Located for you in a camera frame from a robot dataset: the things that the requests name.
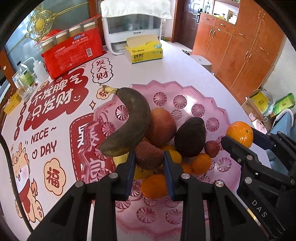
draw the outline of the white tile floor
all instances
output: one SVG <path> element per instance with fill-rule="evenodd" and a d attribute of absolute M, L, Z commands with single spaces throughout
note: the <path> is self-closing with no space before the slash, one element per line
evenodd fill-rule
<path fill-rule="evenodd" d="M 186 51 L 189 51 L 189 52 L 192 51 L 192 49 L 189 49 L 186 46 L 184 46 L 183 44 L 180 44 L 180 43 L 177 43 L 177 42 L 172 43 L 171 41 L 169 41 L 167 43 L 170 44 L 171 46 L 179 49 L 179 50 L 186 50 Z"/>

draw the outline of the heart symbol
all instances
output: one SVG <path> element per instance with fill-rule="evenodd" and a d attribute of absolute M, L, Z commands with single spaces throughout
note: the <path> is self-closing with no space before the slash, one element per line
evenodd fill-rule
<path fill-rule="evenodd" d="M 33 151 L 32 153 L 32 158 L 36 159 L 36 157 L 37 157 L 37 149 L 35 149 L 35 151 Z"/>

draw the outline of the banana stem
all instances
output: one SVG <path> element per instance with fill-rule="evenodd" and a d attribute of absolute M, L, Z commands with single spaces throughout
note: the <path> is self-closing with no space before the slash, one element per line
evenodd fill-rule
<path fill-rule="evenodd" d="M 112 88 L 110 86 L 107 85 L 102 85 L 103 91 L 106 91 L 108 93 L 112 93 L 112 94 L 117 94 L 117 91 L 119 91 L 119 89 L 116 88 Z"/>

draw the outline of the fruit bowl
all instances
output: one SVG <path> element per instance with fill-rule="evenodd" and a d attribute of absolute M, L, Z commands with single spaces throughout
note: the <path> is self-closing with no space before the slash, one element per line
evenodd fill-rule
<path fill-rule="evenodd" d="M 221 146 L 221 138 L 225 136 L 230 125 L 226 110 L 218 108 L 213 98 L 204 97 L 192 86 L 182 87 L 175 81 L 161 84 L 153 80 L 147 85 L 133 84 L 130 87 L 146 98 L 151 110 L 161 107 L 169 111 L 177 123 L 177 128 L 190 117 L 201 117 L 206 126 L 206 141 L 216 140 L 220 151 L 212 158 L 209 170 L 204 175 L 195 177 L 208 183 L 220 180 L 231 191 L 236 191 L 240 179 L 240 165 L 233 161 Z M 85 183 L 95 182 L 115 170 L 113 159 L 104 156 L 98 146 L 107 136 L 119 129 L 128 116 L 126 107 L 116 95 L 94 110 L 94 120 L 84 128 L 84 145 L 79 151 L 82 172 L 81 176 L 76 177 L 78 180 Z M 160 199 L 146 198 L 141 192 L 140 184 L 141 180 L 135 180 L 129 199 L 115 203 L 119 228 L 126 233 L 144 233 L 153 240 L 179 235 L 182 202 L 173 202 L 169 196 Z M 204 206 L 207 220 L 207 208 Z"/>

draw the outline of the white stool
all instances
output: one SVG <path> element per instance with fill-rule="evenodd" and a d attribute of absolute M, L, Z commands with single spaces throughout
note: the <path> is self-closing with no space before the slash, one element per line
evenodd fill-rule
<path fill-rule="evenodd" d="M 203 67 L 205 67 L 209 72 L 212 72 L 212 64 L 206 58 L 200 55 L 190 55 L 190 57 L 193 58 L 199 64 L 201 64 Z"/>

